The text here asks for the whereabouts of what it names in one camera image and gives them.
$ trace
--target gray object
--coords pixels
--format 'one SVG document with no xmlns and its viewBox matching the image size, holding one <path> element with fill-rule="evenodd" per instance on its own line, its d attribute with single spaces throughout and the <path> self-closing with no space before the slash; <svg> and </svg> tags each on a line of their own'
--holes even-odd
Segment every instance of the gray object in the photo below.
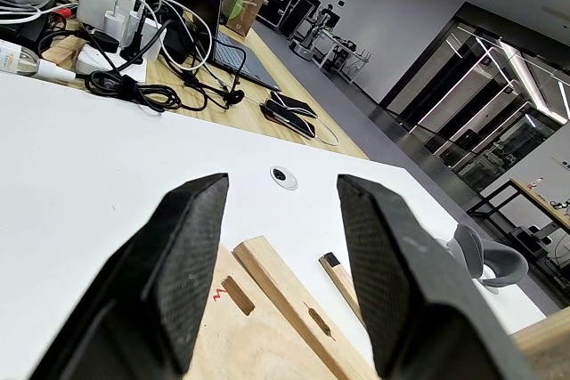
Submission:
<svg viewBox="0 0 570 380">
<path fill-rule="evenodd" d="M 301 44 L 297 40 L 291 42 L 289 49 L 293 51 L 298 57 L 301 57 L 305 61 L 310 61 L 314 57 L 313 50 L 311 48 L 303 46 L 303 44 Z"/>
<path fill-rule="evenodd" d="M 453 239 L 444 246 L 467 269 L 472 279 L 479 279 L 488 287 L 514 285 L 528 273 L 528 262 L 518 251 L 481 239 L 476 231 L 465 224 L 457 227 Z M 481 279 L 485 265 L 493 270 L 496 278 Z"/>
<path fill-rule="evenodd" d="M 402 197 L 349 175 L 338 178 L 338 194 L 354 289 L 381 378 L 536 378 L 472 280 Z"/>
<path fill-rule="evenodd" d="M 251 49 L 244 44 L 232 40 L 221 32 L 217 34 L 217 39 L 223 44 L 216 43 L 215 45 L 216 51 L 214 60 L 216 64 L 223 65 L 232 71 L 238 71 L 243 62 L 243 53 L 233 48 L 233 46 L 240 48 L 246 53 L 246 62 L 241 69 L 240 75 L 257 84 L 271 88 L 274 91 L 280 91 L 275 80 L 273 80 L 272 76 Z"/>
</svg>

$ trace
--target black cable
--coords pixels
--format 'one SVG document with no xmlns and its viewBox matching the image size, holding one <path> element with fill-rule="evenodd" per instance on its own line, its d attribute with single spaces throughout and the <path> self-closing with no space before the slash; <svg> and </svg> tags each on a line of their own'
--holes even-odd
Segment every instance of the black cable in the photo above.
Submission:
<svg viewBox="0 0 570 380">
<path fill-rule="evenodd" d="M 243 70 L 243 67 L 246 65 L 246 59 L 248 58 L 248 54 L 243 49 L 241 49 L 240 47 L 234 46 L 233 44 L 226 44 L 226 43 L 220 41 L 217 37 L 214 37 L 214 40 L 216 40 L 216 43 L 220 44 L 221 46 L 226 46 L 228 48 L 235 49 L 236 51 L 240 51 L 243 54 L 243 59 L 241 60 L 241 64 L 238 67 L 238 71 L 235 72 L 235 78 L 233 79 L 233 85 L 232 85 L 231 92 L 234 92 L 235 88 L 240 84 L 240 74 L 241 74 L 241 71 Z"/>
<path fill-rule="evenodd" d="M 185 32 L 185 31 L 189 31 L 186 25 L 186 22 L 184 21 L 184 18 L 182 17 L 182 15 L 177 11 L 177 9 L 171 5 L 169 2 L 165 2 L 163 3 L 163 5 L 165 5 L 166 7 L 170 8 L 173 12 L 174 12 L 174 16 L 177 18 L 177 22 L 176 24 L 179 26 L 179 30 L 181 32 Z M 205 36 L 208 35 L 205 32 L 202 33 L 198 33 L 198 35 L 196 35 L 195 37 L 190 36 L 190 40 L 189 42 L 191 42 L 191 48 L 193 50 L 193 55 L 192 55 L 192 63 L 191 63 L 191 67 L 194 67 L 194 64 L 196 63 L 196 57 L 200 57 L 200 59 L 205 58 L 205 53 L 202 52 L 200 50 L 199 44 L 198 44 L 198 40 L 200 39 L 200 36 Z M 214 93 L 217 93 L 218 95 L 221 95 L 222 97 L 224 97 L 224 99 L 226 100 L 226 102 L 228 104 L 237 104 L 239 102 L 241 102 L 243 100 L 243 98 L 245 98 L 245 94 L 244 93 L 236 93 L 236 87 L 238 86 L 238 84 L 240 83 L 240 73 L 243 70 L 243 67 L 245 66 L 246 63 L 246 58 L 247 58 L 247 54 L 246 52 L 237 47 L 237 46 L 233 46 L 230 44 L 226 44 L 224 42 L 221 42 L 220 40 L 218 40 L 215 37 L 212 37 L 214 40 L 216 40 L 219 44 L 224 45 L 224 46 L 228 46 L 230 48 L 236 49 L 238 51 L 241 51 L 241 53 L 243 54 L 243 60 L 241 62 L 240 67 L 238 68 L 237 73 L 235 74 L 235 78 L 233 79 L 233 84 L 232 84 L 232 89 L 230 90 L 230 88 L 227 87 L 227 85 L 224 83 L 224 81 L 222 79 L 220 79 L 219 77 L 217 77 L 214 72 L 208 67 L 207 64 L 204 64 L 204 68 L 206 69 L 206 71 L 208 72 L 208 74 L 213 77 L 218 83 L 220 83 L 223 86 L 223 89 L 225 89 L 224 92 L 220 92 L 217 88 L 214 88 L 212 86 L 203 84 L 201 82 L 199 82 L 197 79 L 192 79 L 191 82 L 188 82 L 188 80 L 185 77 L 180 77 L 187 86 L 192 87 L 193 89 L 196 90 L 204 90 L 204 89 L 208 89 L 209 91 L 212 91 Z M 172 63 L 172 61 L 167 57 L 167 55 L 164 55 L 164 57 L 167 59 L 167 64 L 168 66 L 172 69 L 175 70 L 175 64 Z M 198 75 L 198 69 L 192 71 L 192 74 L 196 77 Z M 216 105 L 219 106 L 219 104 L 217 104 L 217 102 L 213 99 L 210 98 L 210 100 L 215 103 Z"/>
<path fill-rule="evenodd" d="M 558 261 L 560 258 L 562 257 L 558 257 L 558 249 L 560 248 L 560 245 L 562 245 L 562 242 L 564 242 L 566 240 L 566 238 L 568 237 L 568 234 L 566 234 L 556 245 L 556 247 L 554 248 L 554 263 L 558 266 L 561 267 L 560 262 Z"/>
<path fill-rule="evenodd" d="M 85 77 L 85 87 L 95 95 L 101 97 L 116 98 L 124 101 L 131 101 L 143 106 L 147 106 L 158 113 L 167 110 L 189 109 L 192 111 L 201 111 L 205 108 L 190 108 L 182 103 L 182 100 L 176 91 L 167 85 L 139 85 L 129 76 L 121 76 L 120 72 L 135 64 L 138 59 L 147 53 L 152 46 L 159 40 L 173 21 L 165 22 L 154 35 L 154 37 L 145 45 L 130 61 L 127 61 L 120 67 L 116 67 L 107 53 L 99 46 L 97 41 L 86 32 L 90 43 L 101 53 L 103 58 L 110 64 L 111 71 L 95 71 Z M 162 100 L 155 100 L 151 95 L 163 97 Z"/>
<path fill-rule="evenodd" d="M 166 55 L 163 55 L 163 58 L 164 58 L 165 62 L 167 63 L 168 67 L 170 67 L 172 72 L 175 75 L 177 75 L 183 81 L 185 86 L 188 86 L 191 89 L 198 91 L 204 97 L 204 106 L 200 110 L 203 110 L 208 106 L 208 101 L 212 101 L 216 106 L 218 106 L 221 109 L 224 109 L 224 110 L 229 109 L 228 106 L 224 106 L 224 105 L 218 103 L 212 97 L 210 97 L 206 93 L 204 86 L 207 87 L 206 89 L 210 89 L 210 87 L 202 84 L 192 72 L 187 71 L 187 70 L 180 70 Z M 218 90 L 216 90 L 216 88 L 211 88 L 211 90 L 214 92 L 218 91 Z M 192 109 L 192 108 L 187 108 L 187 109 L 191 109 L 193 111 L 200 111 L 198 109 Z"/>
<path fill-rule="evenodd" d="M 52 12 L 47 18 L 47 26 L 51 31 L 65 30 L 68 26 L 68 21 L 60 13 Z"/>
<path fill-rule="evenodd" d="M 47 33 L 37 42 L 37 54 L 39 55 L 40 58 L 42 58 L 42 53 L 44 53 L 50 48 L 53 40 L 56 37 L 60 36 L 76 36 L 85 39 L 86 32 L 83 30 L 56 30 L 52 31 L 51 33 Z"/>
</svg>

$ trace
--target laptop keyboard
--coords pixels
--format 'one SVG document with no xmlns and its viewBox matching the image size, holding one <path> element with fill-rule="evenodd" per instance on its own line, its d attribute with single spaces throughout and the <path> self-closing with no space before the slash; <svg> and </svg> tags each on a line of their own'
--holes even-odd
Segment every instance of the laptop keyboard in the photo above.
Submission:
<svg viewBox="0 0 570 380">
<path fill-rule="evenodd" d="M 221 35 L 218 36 L 218 39 L 225 44 L 232 43 L 231 39 L 227 37 L 221 37 Z M 243 53 L 229 46 L 216 44 L 216 59 L 237 70 L 240 68 L 241 62 L 243 61 Z M 244 64 L 241 72 L 247 75 L 251 75 L 251 71 L 249 70 L 247 63 Z"/>
</svg>

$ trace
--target glass wall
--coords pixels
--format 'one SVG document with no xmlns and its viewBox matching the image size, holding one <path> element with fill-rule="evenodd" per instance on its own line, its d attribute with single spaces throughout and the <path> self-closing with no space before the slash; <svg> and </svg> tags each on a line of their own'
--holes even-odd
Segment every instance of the glass wall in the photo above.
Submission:
<svg viewBox="0 0 570 380">
<path fill-rule="evenodd" d="M 568 121 L 567 96 L 569 76 L 460 24 L 387 111 L 480 192 Z"/>
</svg>

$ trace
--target office chair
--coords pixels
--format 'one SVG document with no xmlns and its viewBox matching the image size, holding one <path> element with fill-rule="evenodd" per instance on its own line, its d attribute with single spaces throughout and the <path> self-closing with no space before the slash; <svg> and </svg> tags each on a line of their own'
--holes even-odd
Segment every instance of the office chair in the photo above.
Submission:
<svg viewBox="0 0 570 380">
<path fill-rule="evenodd" d="M 517 284 L 528 273 L 528 262 L 518 251 L 481 239 L 476 231 L 465 224 L 460 224 L 453 239 L 442 245 L 467 269 L 472 279 L 479 279 L 487 287 L 501 288 Z M 493 270 L 496 278 L 482 279 L 485 265 Z"/>
</svg>

